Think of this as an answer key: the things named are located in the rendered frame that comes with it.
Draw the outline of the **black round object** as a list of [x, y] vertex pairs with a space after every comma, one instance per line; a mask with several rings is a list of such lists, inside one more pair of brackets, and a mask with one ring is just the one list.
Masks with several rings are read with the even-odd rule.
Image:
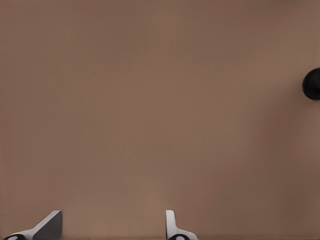
[[320, 67], [309, 71], [303, 79], [302, 91], [313, 101], [320, 101]]

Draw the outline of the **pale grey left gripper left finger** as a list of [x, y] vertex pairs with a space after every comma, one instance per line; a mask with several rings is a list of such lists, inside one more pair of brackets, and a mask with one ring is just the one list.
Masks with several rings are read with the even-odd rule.
[[8, 235], [3, 240], [60, 240], [63, 233], [63, 211], [54, 210], [35, 227]]

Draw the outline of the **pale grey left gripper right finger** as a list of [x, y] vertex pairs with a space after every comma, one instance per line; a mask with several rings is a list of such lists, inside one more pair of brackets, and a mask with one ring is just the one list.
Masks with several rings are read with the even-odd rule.
[[166, 240], [198, 240], [194, 233], [177, 227], [173, 210], [165, 211], [165, 230]]

